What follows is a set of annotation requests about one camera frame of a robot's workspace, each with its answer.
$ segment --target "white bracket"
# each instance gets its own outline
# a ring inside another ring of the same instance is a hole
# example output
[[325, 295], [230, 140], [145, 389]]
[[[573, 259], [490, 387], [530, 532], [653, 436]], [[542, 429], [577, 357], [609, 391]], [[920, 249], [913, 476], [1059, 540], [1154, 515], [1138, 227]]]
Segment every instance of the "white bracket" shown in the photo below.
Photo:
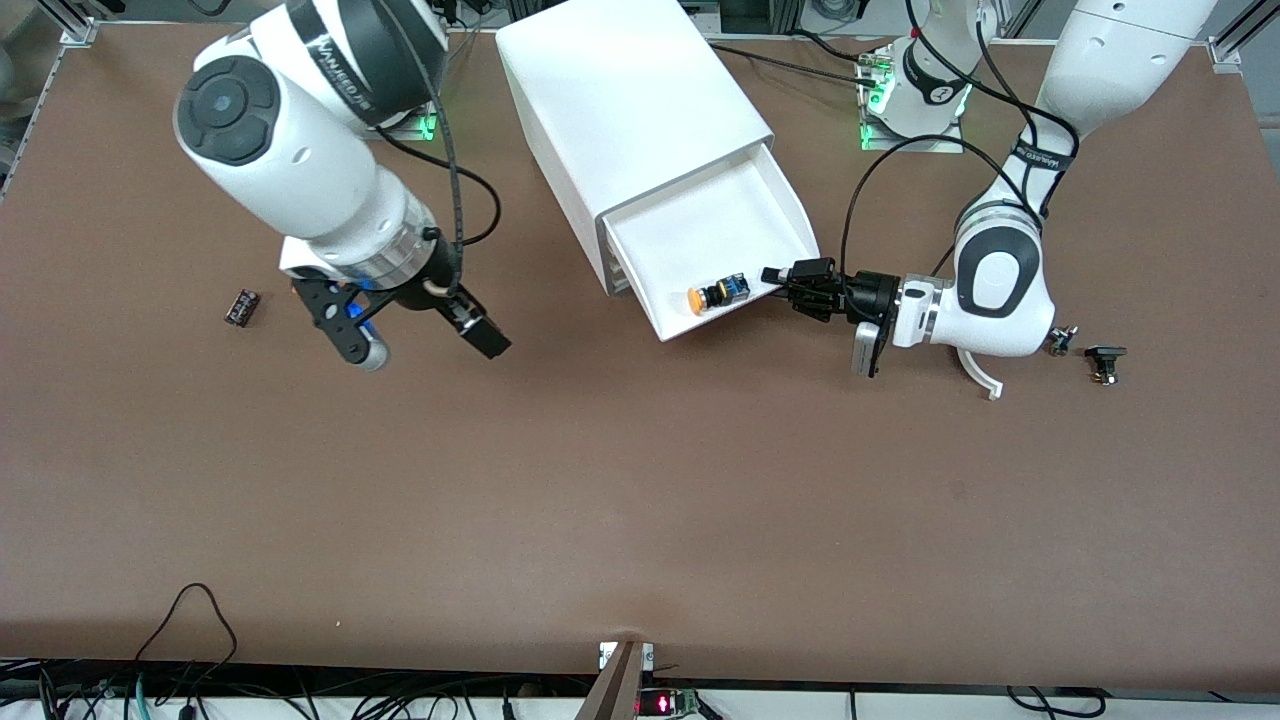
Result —
[[[613, 651], [618, 648], [618, 643], [600, 643], [600, 670], [609, 664], [609, 659], [613, 657]], [[645, 673], [653, 673], [653, 643], [644, 643], [640, 648], [644, 653], [644, 662], [641, 669]]]
[[93, 18], [84, 18], [83, 38], [74, 37], [69, 32], [63, 31], [63, 37], [59, 42], [64, 47], [88, 47], [90, 45], [93, 45], [95, 38], [97, 38], [97, 20]]
[[1230, 53], [1222, 55], [1216, 37], [1208, 38], [1208, 56], [1213, 60], [1213, 74], [1240, 74], [1240, 53], [1238, 50], [1231, 50]]
[[978, 361], [973, 359], [973, 352], [957, 347], [956, 355], [960, 357], [960, 365], [964, 366], [964, 372], [969, 373], [973, 382], [980, 384], [987, 391], [987, 400], [1000, 400], [1000, 395], [1005, 391], [1005, 383], [983, 372], [978, 366]]

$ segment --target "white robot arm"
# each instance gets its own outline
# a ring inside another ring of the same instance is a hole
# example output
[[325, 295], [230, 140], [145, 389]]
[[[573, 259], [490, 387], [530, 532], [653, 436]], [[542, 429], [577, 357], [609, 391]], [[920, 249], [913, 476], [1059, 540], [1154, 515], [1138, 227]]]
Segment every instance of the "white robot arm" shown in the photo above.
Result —
[[1142, 106], [1196, 40], [1216, 0], [1079, 0], [1053, 50], [1036, 106], [1074, 128], [1032, 115], [1005, 173], [1025, 187], [1036, 217], [1002, 179], [974, 200], [956, 227], [955, 281], [910, 275], [893, 345], [955, 346], [992, 398], [1001, 386], [974, 354], [1036, 352], [1053, 324], [1041, 223], [1078, 138]]
[[[997, 24], [989, 0], [933, 1], [920, 28], [928, 33], [933, 50], [956, 69], [972, 73], [982, 59], [977, 28], [980, 26], [983, 41], [989, 41]], [[895, 72], [890, 73], [884, 90], [873, 95], [867, 110], [902, 137], [946, 132], [964, 102], [968, 82], [947, 69], [933, 50], [913, 31], [877, 51], [888, 55]]]
[[388, 360], [369, 318], [393, 300], [438, 310], [489, 357], [509, 346], [430, 210], [356, 135], [426, 105], [444, 47], [420, 0], [289, 0], [201, 53], [174, 108], [183, 151], [284, 236], [280, 269], [366, 370]]

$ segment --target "green led light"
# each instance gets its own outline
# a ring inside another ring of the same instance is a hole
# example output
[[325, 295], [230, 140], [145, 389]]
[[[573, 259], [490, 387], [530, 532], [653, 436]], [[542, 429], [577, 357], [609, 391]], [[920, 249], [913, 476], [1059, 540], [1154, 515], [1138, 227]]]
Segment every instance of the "green led light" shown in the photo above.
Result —
[[435, 113], [417, 119], [417, 132], [422, 140], [435, 140]]

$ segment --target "wire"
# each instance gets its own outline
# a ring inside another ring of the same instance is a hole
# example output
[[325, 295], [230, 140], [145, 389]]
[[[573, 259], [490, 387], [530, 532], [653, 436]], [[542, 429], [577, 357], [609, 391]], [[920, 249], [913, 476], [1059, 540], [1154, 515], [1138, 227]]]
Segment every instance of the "wire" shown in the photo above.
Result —
[[[507, 694], [507, 689], [503, 688], [503, 697]], [[462, 700], [467, 703], [467, 714], [471, 715], [471, 720], [476, 720], [476, 708], [471, 707], [471, 693], [467, 692], [467, 684], [462, 683]]]
[[431, 716], [435, 715], [435, 706], [442, 700], [448, 700], [449, 702], [453, 703], [453, 717], [451, 717], [449, 720], [458, 720], [458, 701], [453, 700], [453, 697], [451, 696], [444, 696], [444, 694], [436, 696], [436, 698], [431, 702], [431, 708], [426, 711], [426, 720], [431, 720]]
[[841, 275], [841, 278], [845, 277], [845, 256], [846, 256], [846, 249], [849, 246], [849, 228], [852, 224], [852, 219], [854, 219], [854, 208], [858, 205], [858, 197], [863, 193], [863, 187], [867, 184], [867, 181], [870, 179], [872, 173], [876, 172], [876, 168], [881, 167], [881, 163], [883, 163], [884, 160], [887, 160], [891, 155], [893, 155], [899, 150], [906, 147], [908, 145], [911, 145], [914, 142], [922, 142], [922, 141], [925, 141], [925, 140], [932, 140], [932, 141], [938, 141], [938, 142], [954, 142], [954, 143], [956, 143], [956, 145], [959, 145], [959, 146], [969, 150], [974, 155], [982, 158], [982, 160], [986, 161], [988, 165], [991, 165], [991, 168], [993, 170], [996, 170], [996, 174], [998, 174], [1000, 178], [1002, 181], [1005, 181], [1005, 184], [1009, 186], [1009, 191], [1012, 192], [1014, 195], [1018, 195], [1018, 200], [1019, 200], [1019, 202], [1021, 202], [1023, 210], [1025, 210], [1027, 215], [1032, 219], [1032, 222], [1034, 222], [1037, 224], [1037, 227], [1039, 227], [1039, 215], [1037, 215], [1036, 211], [1032, 210], [1030, 205], [1028, 205], [1027, 197], [1018, 191], [1018, 186], [1014, 183], [1012, 178], [1009, 177], [1009, 173], [1006, 173], [1005, 169], [1001, 168], [1000, 164], [997, 164], [996, 160], [992, 159], [992, 156], [988, 155], [982, 147], [978, 147], [977, 145], [969, 142], [968, 140], [963, 140], [963, 138], [957, 138], [957, 137], [951, 137], [948, 135], [919, 135], [919, 136], [915, 136], [915, 137], [909, 137], [909, 138], [899, 142], [897, 145], [890, 147], [888, 150], [886, 150], [883, 155], [881, 155], [879, 158], [877, 158], [872, 163], [872, 165], [869, 168], [867, 168], [867, 172], [863, 173], [861, 179], [858, 181], [858, 187], [854, 188], [854, 195], [849, 199], [849, 210], [845, 213], [845, 229], [844, 229], [844, 232], [840, 236], [840, 275]]
[[178, 676], [178, 680], [177, 680], [177, 682], [174, 682], [174, 684], [173, 684], [173, 688], [170, 688], [170, 689], [169, 689], [169, 694], [165, 694], [165, 696], [157, 696], [157, 697], [156, 697], [156, 698], [155, 698], [155, 700], [152, 701], [152, 702], [155, 703], [155, 706], [156, 706], [156, 707], [163, 707], [163, 706], [164, 706], [165, 703], [168, 703], [168, 702], [169, 702], [170, 700], [173, 700], [173, 698], [174, 698], [174, 697], [175, 697], [175, 696], [178, 694], [178, 688], [180, 688], [180, 687], [182, 687], [182, 683], [183, 683], [183, 680], [186, 680], [186, 679], [187, 679], [187, 674], [189, 674], [189, 673], [191, 673], [191, 669], [192, 669], [192, 667], [195, 667], [195, 666], [196, 666], [196, 664], [195, 664], [195, 662], [187, 662], [187, 664], [186, 664], [186, 665], [184, 665], [184, 666], [182, 667], [182, 675], [179, 675], [179, 676]]
[[818, 47], [820, 47], [824, 53], [827, 53], [828, 55], [833, 55], [836, 58], [840, 58], [841, 60], [849, 60], [850, 63], [854, 63], [854, 64], [858, 63], [858, 55], [850, 55], [849, 53], [844, 53], [841, 50], [836, 50], [835, 47], [832, 47], [832, 45], [829, 42], [827, 42], [826, 40], [823, 40], [822, 36], [818, 35], [817, 32], [809, 32], [809, 31], [804, 29], [803, 27], [797, 27], [794, 31], [791, 31], [791, 35], [799, 35], [800, 37], [808, 37], [809, 40], [814, 41], [814, 44]]
[[915, 8], [911, 6], [911, 0], [906, 0], [906, 17], [908, 17], [908, 19], [911, 20], [911, 28], [915, 29], [915, 37], [920, 41], [922, 45], [924, 45], [924, 47], [929, 53], [933, 54], [934, 58], [938, 59], [940, 63], [942, 63], [942, 67], [945, 67], [946, 69], [951, 70], [951, 74], [954, 74], [954, 76], [964, 79], [965, 82], [968, 82], [969, 85], [972, 85], [973, 87], [975, 87], [979, 92], [982, 92], [984, 95], [988, 95], [991, 97], [995, 97], [996, 100], [1000, 100], [1001, 102], [1007, 102], [1007, 104], [1010, 104], [1010, 105], [1012, 105], [1012, 106], [1015, 106], [1015, 108], [1018, 108], [1020, 110], [1024, 110], [1027, 113], [1033, 113], [1033, 114], [1039, 115], [1039, 117], [1042, 117], [1042, 118], [1044, 118], [1047, 120], [1057, 123], [1062, 129], [1066, 131], [1068, 135], [1071, 136], [1071, 152], [1070, 152], [1070, 156], [1075, 158], [1075, 154], [1080, 150], [1080, 136], [1079, 136], [1079, 133], [1075, 132], [1075, 128], [1071, 126], [1071, 123], [1064, 120], [1062, 118], [1055, 115], [1053, 113], [1050, 113], [1047, 110], [1042, 110], [1042, 109], [1039, 109], [1039, 108], [1037, 108], [1034, 105], [1028, 105], [1028, 104], [1025, 104], [1025, 102], [1023, 102], [1020, 100], [1015, 100], [1014, 97], [1009, 97], [1007, 95], [1001, 95], [1000, 92], [996, 92], [995, 90], [992, 90], [992, 88], [987, 87], [986, 85], [983, 85], [982, 82], [979, 82], [972, 74], [969, 74], [969, 73], [961, 70], [960, 68], [955, 67], [955, 64], [952, 64], [951, 60], [947, 60], [941, 53], [938, 53], [938, 50], [933, 46], [933, 44], [929, 42], [929, 38], [924, 36], [924, 29], [920, 28], [920, 23], [915, 18]]
[[[142, 653], [146, 652], [147, 648], [151, 647], [151, 643], [155, 642], [157, 637], [160, 637], [160, 633], [163, 633], [164, 629], [169, 626], [169, 620], [173, 619], [174, 611], [178, 610], [178, 603], [182, 602], [182, 597], [187, 594], [187, 591], [192, 588], [198, 588], [206, 596], [209, 596], [209, 603], [214, 607], [214, 615], [218, 616], [218, 621], [223, 625], [223, 629], [227, 630], [227, 638], [232, 642], [232, 648], [227, 652], [227, 655], [216, 664], [210, 666], [207, 670], [205, 670], [198, 678], [196, 678], [196, 682], [192, 683], [191, 694], [195, 694], [200, 688], [200, 683], [202, 683], [205, 678], [209, 676], [210, 673], [230, 662], [232, 657], [236, 656], [236, 651], [239, 648], [239, 639], [236, 638], [236, 630], [232, 629], [230, 623], [228, 623], [227, 618], [223, 615], [223, 609], [218, 605], [218, 598], [214, 596], [214, 591], [209, 589], [209, 585], [206, 585], [205, 583], [187, 583], [186, 585], [182, 587], [180, 591], [178, 591], [178, 594], [174, 596], [173, 605], [169, 606], [169, 612], [165, 614], [164, 620], [160, 620], [160, 624], [156, 626], [155, 632], [151, 633], [151, 637], [147, 638], [145, 643], [142, 643], [142, 647], [140, 647], [136, 653], [133, 653], [133, 664], [137, 665], [138, 661], [142, 660]], [[191, 694], [187, 696], [188, 705], [191, 703]]]
[[467, 49], [467, 45], [471, 45], [471, 42], [475, 41], [476, 33], [479, 33], [480, 32], [480, 27], [484, 26], [484, 18], [485, 18], [486, 14], [488, 14], [488, 12], [480, 13], [476, 17], [476, 24], [475, 24], [475, 27], [467, 27], [467, 23], [465, 23], [462, 20], [462, 18], [458, 18], [458, 24], [461, 24], [463, 27], [463, 29], [466, 29], [467, 32], [466, 32], [466, 36], [462, 38], [462, 42], [460, 42], [458, 46], [454, 47], [453, 51], [449, 53], [444, 58], [444, 67], [445, 68], [452, 68], [453, 67], [453, 59], [457, 58], [458, 55], [461, 55], [462, 51]]
[[138, 717], [151, 720], [151, 711], [147, 710], [147, 696], [142, 692], [142, 674], [133, 679], [133, 689], [138, 693], [133, 701], [138, 703]]
[[[401, 141], [396, 140], [394, 137], [392, 137], [392, 135], [388, 133], [387, 131], [384, 131], [383, 128], [375, 127], [374, 132], [376, 132], [392, 147], [394, 147], [396, 150], [399, 150], [401, 152], [404, 152], [407, 155], [412, 155], [413, 158], [417, 158], [419, 160], [425, 160], [425, 161], [433, 164], [433, 165], [438, 167], [438, 168], [449, 169], [449, 164], [445, 163], [444, 160], [440, 160], [439, 158], [433, 158], [433, 156], [428, 155], [426, 152], [422, 152], [421, 150], [417, 150], [415, 147], [410, 147], [408, 145], [404, 145], [403, 142], [401, 142]], [[502, 197], [499, 197], [498, 196], [498, 191], [494, 190], [494, 187], [492, 184], [489, 184], [489, 181], [486, 181], [483, 177], [477, 176], [476, 173], [474, 173], [474, 172], [463, 168], [462, 165], [458, 165], [457, 168], [458, 168], [458, 174], [460, 176], [475, 181], [480, 187], [483, 187], [485, 190], [485, 192], [489, 193], [489, 197], [493, 199], [493, 220], [489, 220], [489, 227], [486, 227], [484, 229], [484, 232], [481, 232], [480, 234], [477, 234], [475, 237], [468, 237], [468, 238], [466, 238], [466, 240], [462, 241], [462, 245], [475, 245], [475, 243], [480, 242], [481, 240], [484, 240], [484, 238], [489, 237], [490, 234], [493, 234], [493, 231], [498, 227], [498, 222], [502, 220]]]
[[756, 55], [755, 53], [749, 53], [746, 50], [739, 50], [737, 47], [728, 47], [727, 45], [719, 45], [717, 42], [708, 44], [721, 53], [728, 53], [730, 55], [741, 55], [744, 58], [750, 58], [751, 60], [759, 60], [762, 63], [769, 63], [771, 65], [777, 65], [780, 68], [787, 68], [788, 70], [796, 70], [799, 73], [809, 73], [818, 77], [838, 79], [844, 82], [851, 82], [854, 85], [860, 85], [863, 87], [873, 87], [876, 81], [870, 78], [860, 78], [854, 76], [842, 76], [840, 73], [832, 73], [828, 70], [819, 70], [818, 68], [809, 68], [805, 65], [797, 65], [795, 63], [787, 63], [786, 60], [778, 60], [777, 58], [769, 58], [765, 55]]
[[947, 260], [951, 258], [951, 254], [955, 252], [955, 249], [956, 249], [956, 243], [954, 243], [954, 242], [947, 246], [947, 251], [942, 254], [942, 258], [938, 259], [938, 264], [934, 265], [933, 266], [933, 272], [929, 273], [931, 278], [938, 277], [938, 273], [942, 272], [942, 265], [947, 264]]
[[307, 689], [307, 684], [302, 682], [302, 673], [298, 673], [297, 665], [289, 665], [293, 669], [293, 676], [298, 679], [298, 685], [302, 687], [302, 694], [307, 698], [307, 707], [311, 708], [311, 717], [314, 720], [320, 720], [320, 712], [316, 711], [316, 701], [311, 697], [311, 691]]
[[703, 696], [698, 694], [698, 691], [694, 691], [694, 703], [698, 705], [698, 714], [707, 720], [724, 720], [723, 715], [721, 715], [714, 707], [707, 705], [707, 701], [703, 700]]
[[204, 6], [200, 5], [200, 3], [196, 3], [196, 0], [187, 0], [187, 4], [191, 5], [192, 10], [196, 10], [197, 13], [205, 15], [206, 18], [216, 18], [218, 15], [227, 12], [227, 6], [232, 4], [232, 0], [221, 0], [221, 3], [219, 3], [218, 6], [214, 8], [212, 10], [205, 9]]
[[[390, 12], [387, 6], [387, 0], [376, 0], [378, 5], [381, 6], [383, 12], [390, 18], [396, 24], [396, 29], [403, 37], [410, 35], [404, 31], [404, 26], [401, 24], [399, 18], [396, 13]], [[466, 236], [462, 231], [462, 183], [458, 181], [458, 155], [453, 149], [453, 132], [449, 129], [449, 119], [444, 114], [444, 104], [440, 102], [440, 94], [435, 90], [435, 83], [431, 82], [431, 73], [426, 70], [426, 65], [422, 63], [422, 58], [419, 56], [417, 50], [412, 44], [407, 45], [410, 55], [413, 56], [413, 64], [417, 65], [417, 72], [422, 77], [422, 85], [426, 87], [426, 94], [431, 99], [431, 104], [435, 106], [435, 117], [440, 120], [440, 136], [444, 138], [444, 156], [449, 161], [449, 193], [453, 196], [453, 277], [449, 279], [449, 297], [453, 297], [458, 292], [458, 283], [462, 281], [462, 251], [466, 247]]]
[[[996, 61], [991, 59], [991, 49], [987, 47], [987, 40], [982, 35], [982, 13], [978, 13], [978, 22], [975, 23], [975, 29], [978, 32], [978, 49], [982, 50], [982, 59], [987, 63], [987, 67], [991, 69], [992, 77], [996, 78], [996, 82], [1000, 83], [1000, 87], [1002, 87], [1005, 92], [1009, 94], [1009, 96], [1018, 102], [1018, 111], [1023, 114], [1023, 119], [1027, 120], [1027, 127], [1030, 129], [1032, 145], [1038, 145], [1039, 133], [1036, 129], [1036, 123], [1032, 122], [1032, 114], [1027, 110], [1027, 108], [1023, 106], [1023, 101], [1018, 97], [1018, 94], [1014, 92], [1014, 88], [1010, 87], [1009, 82], [1005, 81], [1005, 74], [1000, 72], [1000, 68], [996, 67]], [[1024, 163], [1023, 182], [1021, 182], [1023, 197], [1027, 196], [1027, 181], [1030, 177], [1032, 177], [1032, 168], [1030, 165]]]
[[[310, 715], [307, 715], [306, 710], [303, 710], [301, 706], [298, 706], [298, 703], [293, 702], [288, 697], [284, 697], [284, 696], [274, 692], [271, 688], [265, 688], [262, 685], [255, 685], [252, 683], [228, 683], [225, 687], [227, 687], [227, 689], [236, 691], [236, 692], [238, 692], [238, 693], [241, 693], [243, 696], [257, 697], [257, 698], [262, 698], [262, 700], [279, 700], [279, 701], [287, 702], [289, 705], [289, 707], [293, 708], [294, 712], [297, 712], [298, 715], [306, 717], [306, 720], [314, 720]], [[265, 692], [261, 693], [261, 694], [257, 694], [257, 693], [246, 692], [244, 688], [253, 688], [253, 689], [265, 691]]]
[[1012, 685], [1005, 685], [1005, 693], [1009, 694], [1009, 700], [1014, 701], [1018, 705], [1018, 707], [1021, 707], [1023, 710], [1030, 710], [1032, 712], [1043, 712], [1048, 715], [1048, 720], [1056, 720], [1059, 715], [1064, 717], [1079, 717], [1082, 720], [1089, 720], [1092, 717], [1098, 717], [1107, 711], [1107, 698], [1102, 697], [1101, 694], [1097, 696], [1098, 707], [1096, 710], [1091, 710], [1088, 712], [1078, 712], [1074, 710], [1062, 710], [1061, 707], [1053, 707], [1052, 705], [1048, 703], [1048, 700], [1044, 697], [1044, 693], [1042, 693], [1041, 689], [1037, 688], [1036, 685], [1028, 685], [1028, 689], [1030, 689], [1032, 694], [1036, 696], [1036, 700], [1041, 702], [1039, 705], [1032, 705], [1021, 700], [1020, 697], [1018, 697], [1016, 693], [1014, 693]]
[[40, 664], [40, 676], [36, 678], [36, 691], [40, 694], [40, 710], [45, 716], [45, 720], [58, 720], [58, 707], [56, 698], [58, 688], [54, 687], [52, 679], [49, 673], [45, 671], [45, 664]]

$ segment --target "brown table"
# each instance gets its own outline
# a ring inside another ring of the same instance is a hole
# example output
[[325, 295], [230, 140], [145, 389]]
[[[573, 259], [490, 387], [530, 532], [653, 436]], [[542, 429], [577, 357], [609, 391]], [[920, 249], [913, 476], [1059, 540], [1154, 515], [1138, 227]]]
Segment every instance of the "brown table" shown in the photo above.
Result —
[[[223, 32], [69, 51], [0, 206], [0, 655], [132, 656], [198, 579], [255, 662], [590, 671], [635, 633], [691, 676], [1280, 689], [1280, 192], [1240, 78], [1203, 51], [1088, 138], [1047, 228], [1059, 320], [1130, 348], [1120, 384], [1078, 356], [989, 360], [1009, 384], [988, 402], [942, 347], [851, 377], [850, 328], [782, 302], [659, 343], [600, 292], [489, 36], [447, 102], [506, 202], [467, 283], [515, 346], [489, 363], [388, 311], [389, 369], [344, 366], [279, 238], [173, 138]], [[1028, 96], [1044, 58], [997, 50]], [[833, 252], [874, 156], [852, 92], [726, 61]], [[970, 106], [1002, 154], [1018, 114]], [[376, 152], [448, 211], [445, 173]], [[989, 178], [887, 163], [854, 264], [927, 272]], [[241, 287], [268, 293], [246, 331], [221, 320]], [[192, 601], [154, 656], [221, 642]]]

